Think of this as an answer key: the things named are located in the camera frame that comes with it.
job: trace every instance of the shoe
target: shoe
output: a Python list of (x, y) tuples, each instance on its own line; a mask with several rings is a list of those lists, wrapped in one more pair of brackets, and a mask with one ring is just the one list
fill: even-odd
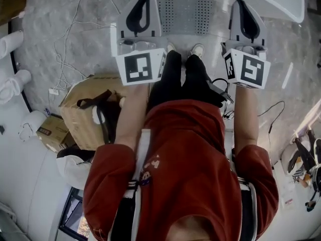
[(321, 163), (321, 139), (316, 139), (313, 150), (315, 163), (316, 165), (319, 165)]
[(170, 51), (176, 51), (175, 46), (171, 42), (167, 44), (167, 52), (169, 53)]
[(204, 46), (202, 44), (196, 44), (193, 49), (190, 52), (190, 56), (195, 54), (197, 55), (200, 59), (203, 57), (204, 55)]

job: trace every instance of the gray floor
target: gray floor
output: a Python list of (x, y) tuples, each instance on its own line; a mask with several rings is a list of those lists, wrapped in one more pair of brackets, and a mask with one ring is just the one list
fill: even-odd
[[(15, 56), (20, 63), (19, 68), (32, 73), (33, 80), (27, 84), (25, 92), (33, 109), (43, 111), (48, 108), (59, 114), (58, 105), (67, 90), (60, 90), (59, 96), (48, 95), (48, 88), (54, 88), (61, 75), (54, 43), (58, 53), (64, 55), (65, 39), (60, 37), (69, 27), (78, 1), (27, 0), (25, 17), (22, 21), (14, 21), (14, 28), (22, 28), (25, 33), (25, 41), (15, 51)], [(121, 10), (129, 0), (113, 1)], [(222, 8), (222, 4), (215, 3), (210, 35), (168, 36), (183, 55), (195, 43), (203, 43), (206, 47), (203, 61), (211, 78), (226, 77), (220, 43), (229, 37), (231, 8)], [(117, 72), (115, 59), (111, 56), (113, 39), (110, 29), (117, 15), (111, 0), (81, 0), (75, 20), (95, 22), (106, 27), (92, 23), (74, 24), (66, 41), (66, 63), (73, 65), (85, 76), (96, 72)], [(259, 145), (270, 152), (271, 160), (275, 162), (289, 142), (293, 130), (321, 97), (321, 71), (316, 67), (320, 49), (321, 16), (305, 14), (300, 25), (276, 19), (264, 19), (264, 22), (268, 29), (268, 61), (272, 64), (266, 89), (257, 91), (259, 112), (280, 100), (286, 103), (283, 114), (273, 125), (270, 144), (268, 129), (282, 105), (260, 117)], [(293, 71), (286, 88), (282, 89), (290, 63), (293, 63)], [(64, 75), (69, 84), (82, 79), (79, 72), (68, 67), (64, 67)], [(235, 96), (234, 86), (231, 86), (230, 94)], [(232, 123), (233, 121), (227, 121), (227, 128), (231, 128)]]

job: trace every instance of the window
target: window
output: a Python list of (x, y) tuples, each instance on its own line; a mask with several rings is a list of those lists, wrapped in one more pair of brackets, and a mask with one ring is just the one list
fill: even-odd
[(90, 229), (82, 208), (83, 191), (72, 188), (60, 219), (59, 229), (79, 241), (87, 241)]

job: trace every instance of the red t-shirt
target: red t-shirt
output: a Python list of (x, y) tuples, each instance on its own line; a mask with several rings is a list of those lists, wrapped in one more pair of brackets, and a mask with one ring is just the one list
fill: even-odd
[[(147, 115), (151, 129), (141, 179), (137, 241), (165, 241), (178, 219), (197, 215), (212, 224), (215, 240), (237, 241), (241, 229), (241, 190), (224, 150), (224, 123), (217, 107), (195, 100), (163, 103)], [(258, 237), (278, 208), (278, 192), (269, 156), (246, 146), (237, 155), (238, 176), (257, 195)], [(107, 238), (119, 203), (135, 170), (135, 154), (124, 145), (99, 147), (84, 191), (84, 213), (98, 240)]]

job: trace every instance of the perforated panel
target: perforated panel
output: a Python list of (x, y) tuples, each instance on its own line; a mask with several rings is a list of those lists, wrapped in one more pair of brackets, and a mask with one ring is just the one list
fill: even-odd
[(213, 19), (213, 0), (157, 0), (163, 35), (206, 35)]

